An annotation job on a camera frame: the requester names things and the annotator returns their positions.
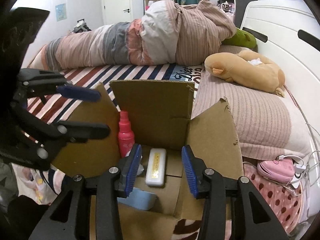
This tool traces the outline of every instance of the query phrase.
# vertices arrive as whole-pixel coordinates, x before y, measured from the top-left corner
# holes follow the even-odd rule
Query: pink spray bottle
[[[134,145],[134,133],[131,130],[127,111],[120,111],[118,140],[121,157],[126,157]]]

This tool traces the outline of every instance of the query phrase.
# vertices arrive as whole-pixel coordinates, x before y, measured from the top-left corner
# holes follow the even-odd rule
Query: bed frame
[[[258,52],[276,62],[284,71],[285,84],[291,91],[306,122],[320,132],[320,26],[306,4],[288,0],[260,0],[246,8],[241,29],[252,33]],[[318,150],[320,136],[312,129],[312,151]],[[320,161],[319,152],[309,159],[312,166]],[[317,166],[310,172],[310,183],[320,176]],[[311,189],[308,216],[320,210],[320,179]]]

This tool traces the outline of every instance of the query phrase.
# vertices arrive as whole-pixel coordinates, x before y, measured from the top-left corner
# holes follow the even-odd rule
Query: tan stuffed animal
[[[281,87],[284,85],[285,76],[281,68],[252,50],[243,50],[238,54],[212,54],[206,58],[204,66],[211,75],[227,82],[236,82],[245,87],[284,97]]]

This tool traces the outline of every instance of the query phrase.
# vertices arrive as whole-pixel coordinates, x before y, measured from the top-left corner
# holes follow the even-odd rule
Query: cardboard box
[[[243,175],[238,136],[228,102],[220,99],[190,120],[194,89],[191,82],[128,80],[113,81],[110,86],[120,108],[129,113],[136,143],[143,145],[142,165],[147,167],[151,148],[167,150],[163,187],[149,187],[143,176],[136,179],[135,187],[157,194],[152,210],[145,212],[119,205],[124,239],[171,239],[177,220],[201,220],[204,207],[204,201],[194,199],[189,192],[183,175],[181,148],[185,144],[191,146],[195,156],[202,158],[207,167],[223,176],[238,179]],[[53,164],[69,176],[100,175],[120,158],[119,113],[102,84],[97,90],[102,95],[100,102],[81,103],[69,120],[103,122],[112,132],[104,140],[68,144],[62,149]]]

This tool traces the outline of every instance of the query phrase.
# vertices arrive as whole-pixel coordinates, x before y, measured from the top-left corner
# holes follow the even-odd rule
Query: blue gripper pad
[[[132,154],[133,158],[132,158],[132,162],[130,163],[130,167],[128,169],[128,172],[126,173],[124,169],[124,171],[122,171],[122,174],[124,174],[126,176],[126,183],[125,183],[125,189],[124,192],[126,193],[127,197],[129,196],[130,192],[133,190],[133,185],[136,181],[136,177],[137,177],[137,173],[138,173],[138,168],[140,165],[140,161],[141,161],[141,154],[142,154],[142,150],[141,150],[141,145],[137,145],[134,144],[131,152],[129,154],[129,158],[131,158]]]
[[[97,90],[83,88],[73,85],[58,86],[57,92],[64,98],[79,99],[89,102],[98,102],[100,100],[100,93]]]
[[[192,163],[190,160],[190,154],[194,157],[193,153],[189,153],[187,148],[184,146],[182,147],[182,164],[184,168],[184,172],[187,177],[190,193],[197,198],[198,196],[198,187],[197,187],[197,177],[193,170]]]

